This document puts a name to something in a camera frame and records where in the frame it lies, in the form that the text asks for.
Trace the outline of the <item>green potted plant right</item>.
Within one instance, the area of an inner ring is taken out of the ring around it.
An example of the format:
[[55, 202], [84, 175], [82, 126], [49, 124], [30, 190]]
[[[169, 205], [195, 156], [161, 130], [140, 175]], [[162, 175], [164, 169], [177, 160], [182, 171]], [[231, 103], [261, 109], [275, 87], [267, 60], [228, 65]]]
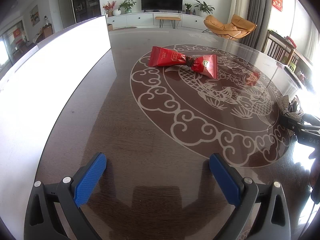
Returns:
[[210, 5], [207, 4], [205, 1], [201, 2], [199, 0], [195, 0], [195, 5], [194, 7], [196, 7], [200, 13], [204, 14], [204, 15], [210, 15], [214, 12], [215, 8]]

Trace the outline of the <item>green potted plant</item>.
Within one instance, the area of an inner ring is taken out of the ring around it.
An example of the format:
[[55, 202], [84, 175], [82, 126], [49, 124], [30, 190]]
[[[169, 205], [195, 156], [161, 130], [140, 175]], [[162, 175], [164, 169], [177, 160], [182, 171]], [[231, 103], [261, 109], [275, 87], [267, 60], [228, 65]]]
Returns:
[[132, 8], [136, 5], [136, 1], [134, 0], [124, 0], [120, 3], [119, 9], [123, 10], [126, 14], [132, 12]]
[[205, 1], [201, 2], [199, 0], [195, 0], [195, 5], [194, 7], [196, 7], [200, 13], [204, 14], [204, 15], [210, 15], [214, 12], [215, 8], [210, 5], [207, 4]]

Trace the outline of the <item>wooden dining chair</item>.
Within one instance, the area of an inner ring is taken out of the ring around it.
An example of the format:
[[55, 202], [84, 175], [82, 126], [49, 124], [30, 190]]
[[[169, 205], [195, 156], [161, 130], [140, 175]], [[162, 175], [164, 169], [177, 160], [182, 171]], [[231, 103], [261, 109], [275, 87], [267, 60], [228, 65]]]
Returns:
[[285, 65], [289, 65], [291, 62], [295, 65], [298, 62], [303, 62], [312, 69], [311, 63], [293, 45], [290, 37], [282, 37], [272, 30], [267, 31], [263, 53]]

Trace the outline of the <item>small wooden bench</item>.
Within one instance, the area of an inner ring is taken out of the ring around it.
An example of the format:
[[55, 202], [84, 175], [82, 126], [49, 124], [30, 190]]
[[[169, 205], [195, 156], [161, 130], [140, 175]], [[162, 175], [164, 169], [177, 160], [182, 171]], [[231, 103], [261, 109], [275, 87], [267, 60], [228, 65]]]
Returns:
[[164, 22], [165, 21], [170, 21], [171, 22], [171, 27], [172, 29], [177, 28], [177, 23], [181, 22], [181, 19], [179, 17], [165, 17], [165, 16], [156, 16], [156, 20], [159, 20], [159, 27], [163, 28]]

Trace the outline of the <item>small dark potted plant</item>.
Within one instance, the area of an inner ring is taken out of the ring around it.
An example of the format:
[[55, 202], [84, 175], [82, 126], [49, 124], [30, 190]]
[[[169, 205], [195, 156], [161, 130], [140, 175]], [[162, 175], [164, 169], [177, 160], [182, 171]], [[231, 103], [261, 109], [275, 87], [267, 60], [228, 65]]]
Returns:
[[188, 15], [190, 15], [190, 14], [191, 14], [192, 4], [190, 4], [190, 3], [185, 3], [184, 6], [185, 6], [185, 13], [188, 14]]

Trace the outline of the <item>white storage box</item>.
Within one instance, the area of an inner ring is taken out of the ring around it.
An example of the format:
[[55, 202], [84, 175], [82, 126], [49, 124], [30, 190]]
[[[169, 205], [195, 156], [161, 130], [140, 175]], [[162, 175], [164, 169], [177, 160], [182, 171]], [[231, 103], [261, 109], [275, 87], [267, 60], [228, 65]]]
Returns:
[[37, 167], [65, 104], [111, 48], [107, 20], [99, 16], [49, 38], [1, 79], [1, 219], [15, 239]]

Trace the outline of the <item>orange lounge chair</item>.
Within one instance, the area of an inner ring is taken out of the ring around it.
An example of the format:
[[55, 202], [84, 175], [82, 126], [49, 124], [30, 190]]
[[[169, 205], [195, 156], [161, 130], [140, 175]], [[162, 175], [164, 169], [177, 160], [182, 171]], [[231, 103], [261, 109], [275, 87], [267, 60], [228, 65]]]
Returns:
[[257, 25], [236, 14], [232, 16], [231, 22], [223, 24], [213, 15], [208, 15], [204, 19], [204, 25], [213, 34], [228, 40], [239, 40], [252, 33]]

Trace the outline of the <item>red snack packet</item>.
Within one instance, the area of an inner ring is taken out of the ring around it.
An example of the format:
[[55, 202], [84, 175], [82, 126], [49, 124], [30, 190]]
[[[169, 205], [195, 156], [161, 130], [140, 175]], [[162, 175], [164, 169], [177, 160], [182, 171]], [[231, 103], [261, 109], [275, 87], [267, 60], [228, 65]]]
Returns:
[[148, 62], [149, 67], [170, 67], [177, 65], [187, 66], [193, 72], [212, 79], [217, 79], [218, 76], [216, 55], [203, 55], [193, 58], [167, 48], [153, 46]]

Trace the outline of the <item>white tv cabinet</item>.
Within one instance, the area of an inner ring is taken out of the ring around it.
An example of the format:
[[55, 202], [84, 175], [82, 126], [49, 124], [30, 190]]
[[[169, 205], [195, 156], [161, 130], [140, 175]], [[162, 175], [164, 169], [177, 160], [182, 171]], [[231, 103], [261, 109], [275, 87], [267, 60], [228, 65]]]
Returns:
[[[189, 28], [204, 31], [207, 27], [204, 25], [204, 17], [168, 13], [168, 12], [139, 12], [128, 13], [118, 16], [107, 17], [107, 23], [111, 24], [113, 29], [137, 27], [137, 28], [159, 28], [159, 20], [156, 20], [156, 16], [165, 17], [179, 17], [181, 22], [177, 23], [177, 28]], [[170, 21], [165, 21], [163, 28], [172, 28]]]

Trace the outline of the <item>red flower vase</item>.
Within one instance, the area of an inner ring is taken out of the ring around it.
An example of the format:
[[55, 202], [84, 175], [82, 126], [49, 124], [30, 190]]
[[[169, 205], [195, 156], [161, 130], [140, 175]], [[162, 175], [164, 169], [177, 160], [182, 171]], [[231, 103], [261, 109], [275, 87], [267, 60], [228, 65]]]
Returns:
[[103, 10], [107, 15], [107, 17], [113, 16], [113, 10], [115, 6], [116, 6], [116, 1], [107, 2], [106, 4], [103, 5]]

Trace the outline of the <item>grey curtain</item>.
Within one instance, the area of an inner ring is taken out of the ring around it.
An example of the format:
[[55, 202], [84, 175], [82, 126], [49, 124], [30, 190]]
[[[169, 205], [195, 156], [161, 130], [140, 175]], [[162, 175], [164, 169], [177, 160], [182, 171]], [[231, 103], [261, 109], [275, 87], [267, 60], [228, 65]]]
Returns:
[[256, 24], [253, 32], [247, 35], [242, 43], [262, 51], [267, 37], [267, 26], [270, 19], [272, 0], [249, 0], [247, 20]]

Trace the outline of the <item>black flat television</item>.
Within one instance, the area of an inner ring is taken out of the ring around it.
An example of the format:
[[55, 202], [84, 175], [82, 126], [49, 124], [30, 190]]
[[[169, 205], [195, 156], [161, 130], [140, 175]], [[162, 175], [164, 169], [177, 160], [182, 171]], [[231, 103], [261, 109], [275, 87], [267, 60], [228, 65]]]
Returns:
[[183, 0], [141, 0], [142, 10], [181, 11]]

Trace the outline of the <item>green potted plant left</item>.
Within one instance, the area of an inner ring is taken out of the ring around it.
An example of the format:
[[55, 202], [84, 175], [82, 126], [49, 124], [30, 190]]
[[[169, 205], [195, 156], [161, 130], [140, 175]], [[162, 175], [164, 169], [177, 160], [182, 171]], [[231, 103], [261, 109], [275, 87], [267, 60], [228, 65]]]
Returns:
[[124, 0], [120, 3], [119, 9], [123, 10], [126, 14], [132, 12], [132, 8], [136, 5], [136, 1], [134, 0]]

